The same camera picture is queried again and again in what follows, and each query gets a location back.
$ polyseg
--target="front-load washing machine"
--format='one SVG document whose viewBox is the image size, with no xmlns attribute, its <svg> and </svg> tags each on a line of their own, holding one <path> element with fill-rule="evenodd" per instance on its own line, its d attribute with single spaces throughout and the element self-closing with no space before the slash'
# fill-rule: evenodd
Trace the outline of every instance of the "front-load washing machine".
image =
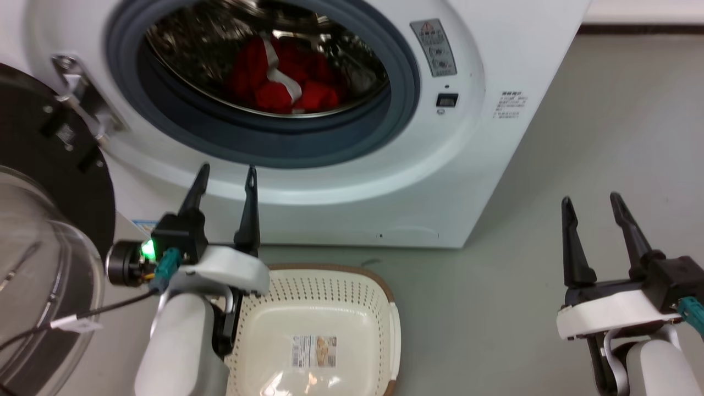
<svg viewBox="0 0 704 396">
<path fill-rule="evenodd" d="M 255 165 L 264 243 L 462 247 L 588 5 L 13 0 L 0 62 L 86 119 L 136 224 L 209 162 L 227 242 Z"/>
</svg>

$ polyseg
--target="white strap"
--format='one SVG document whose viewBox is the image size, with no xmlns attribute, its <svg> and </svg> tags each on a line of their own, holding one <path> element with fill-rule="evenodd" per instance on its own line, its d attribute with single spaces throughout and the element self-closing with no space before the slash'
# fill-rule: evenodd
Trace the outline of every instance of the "white strap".
<svg viewBox="0 0 704 396">
<path fill-rule="evenodd" d="M 286 87 L 286 91 L 288 91 L 291 96 L 291 104 L 296 103 L 296 101 L 301 98 L 301 95 L 303 95 L 301 86 L 293 78 L 281 73 L 279 69 L 277 69 L 279 67 L 279 56 L 271 45 L 269 34 L 262 32 L 259 35 L 262 41 L 264 41 L 264 50 L 266 50 L 266 59 L 269 65 L 269 69 L 266 73 L 267 78 L 271 82 L 280 82 L 283 84 L 284 87 Z"/>
</svg>

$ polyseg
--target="cable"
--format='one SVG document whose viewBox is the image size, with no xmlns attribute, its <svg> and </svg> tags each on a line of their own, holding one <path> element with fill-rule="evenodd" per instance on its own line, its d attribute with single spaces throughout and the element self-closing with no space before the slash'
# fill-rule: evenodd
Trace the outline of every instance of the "cable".
<svg viewBox="0 0 704 396">
<path fill-rule="evenodd" d="M 158 290 L 156 290 L 156 289 L 155 289 L 155 290 L 149 290 L 147 293 L 144 293 L 144 294 L 142 294 L 142 295 L 140 295 L 140 296 L 137 296 L 137 297 L 134 297 L 134 298 L 131 298 L 131 299 L 126 299 L 125 301 L 122 301 L 122 302 L 117 302 L 117 303 L 115 303 L 115 304 L 110 304 L 110 305 L 106 305 L 106 306 L 104 306 L 104 307 L 92 309 L 92 310 L 90 310 L 90 311 L 85 311 L 85 312 L 83 312 L 83 313 L 81 313 L 81 314 L 75 314 L 75 315 L 72 315 L 72 316 L 66 316 L 65 318 L 60 318 L 60 319 L 56 319 L 55 321 L 43 323 L 43 324 L 41 324 L 41 325 L 39 325 L 39 326 L 37 326 L 37 327 L 34 327 L 34 328 L 29 329 L 29 330 L 23 331 L 23 332 L 21 332 L 21 333 L 15 335 L 14 337 L 10 338 L 9 340 L 3 342 L 2 345 L 0 345 L 0 352 L 2 352 L 5 348 L 7 348 L 8 346 L 14 344 L 15 342 L 17 342 L 17 341 L 19 341 L 19 340 L 22 340 L 22 339 L 24 339 L 24 338 L 27 338 L 27 337 L 29 337 L 29 336 L 31 336 L 31 335 L 40 333 L 40 332 L 45 331 L 45 330 L 52 330 L 52 329 L 58 327 L 58 326 L 56 325 L 56 323 L 58 323 L 59 321 L 61 321 L 61 322 L 67 322 L 67 320 L 65 320 L 65 319 L 69 319 L 69 318 L 73 318 L 74 320 L 83 319 L 83 318 L 89 318 L 90 316 L 96 316 L 96 315 L 102 314 L 103 312 L 112 311 L 112 310 L 114 310 L 114 309 L 126 307 L 127 305 L 130 305 L 130 304 L 134 304 L 135 302 L 140 302 L 140 301 L 142 301 L 143 299 L 147 299 L 147 298 L 149 298 L 149 297 L 151 297 L 151 296 L 153 296 L 153 295 L 155 295 L 155 294 L 157 294 L 157 293 L 158 293 Z"/>
<path fill-rule="evenodd" d="M 96 315 L 102 314 L 103 312 L 112 311 L 114 309 L 126 307 L 127 305 L 134 304 L 135 302 L 140 302 L 143 299 L 148 299 L 151 296 L 156 295 L 157 293 L 159 293 L 159 290 L 157 290 L 157 289 L 149 290 L 148 292 L 146 292 L 142 295 L 139 295 L 139 296 L 131 298 L 131 299 L 126 299 L 125 301 L 122 301 L 122 302 L 116 302 L 115 304 L 110 304 L 110 305 L 106 305 L 104 307 L 92 309 L 92 310 L 86 311 L 82 314 L 76 314 L 76 318 L 78 318 L 78 319 L 89 318 L 90 316 L 96 316 Z"/>
<path fill-rule="evenodd" d="M 0 390 L 5 393 L 5 396 L 17 396 L 17 393 L 14 393 L 13 391 L 9 390 L 8 388 L 5 388 L 4 385 L 0 383 Z"/>
</svg>

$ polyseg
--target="white label sticker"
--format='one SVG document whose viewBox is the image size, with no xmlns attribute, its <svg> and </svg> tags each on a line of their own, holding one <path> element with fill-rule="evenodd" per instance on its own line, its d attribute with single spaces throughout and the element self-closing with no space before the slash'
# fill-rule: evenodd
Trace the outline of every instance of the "white label sticker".
<svg viewBox="0 0 704 396">
<path fill-rule="evenodd" d="M 518 118 L 527 101 L 528 97 L 521 91 L 502 92 L 494 109 L 494 118 Z"/>
<path fill-rule="evenodd" d="M 132 223 L 136 225 L 143 233 L 151 235 L 151 232 L 154 231 L 154 228 L 159 222 L 153 220 L 132 220 Z"/>
<path fill-rule="evenodd" d="M 326 335 L 295 335 L 291 343 L 291 366 L 337 366 L 337 337 Z"/>
<path fill-rule="evenodd" d="M 66 316 L 65 318 L 52 321 L 51 328 L 59 328 L 64 331 L 72 331 L 74 333 L 89 333 L 91 331 L 100 330 L 103 325 L 93 322 L 88 318 L 76 318 L 76 315 Z"/>
</svg>

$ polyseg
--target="white laundry basket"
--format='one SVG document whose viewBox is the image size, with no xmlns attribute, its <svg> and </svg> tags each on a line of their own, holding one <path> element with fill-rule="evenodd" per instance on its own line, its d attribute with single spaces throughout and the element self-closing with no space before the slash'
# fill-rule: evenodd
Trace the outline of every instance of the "white laundry basket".
<svg viewBox="0 0 704 396">
<path fill-rule="evenodd" d="M 245 297 L 228 396 L 390 396 L 401 324 L 386 283 L 361 268 L 271 266 L 269 295 Z"/>
</svg>

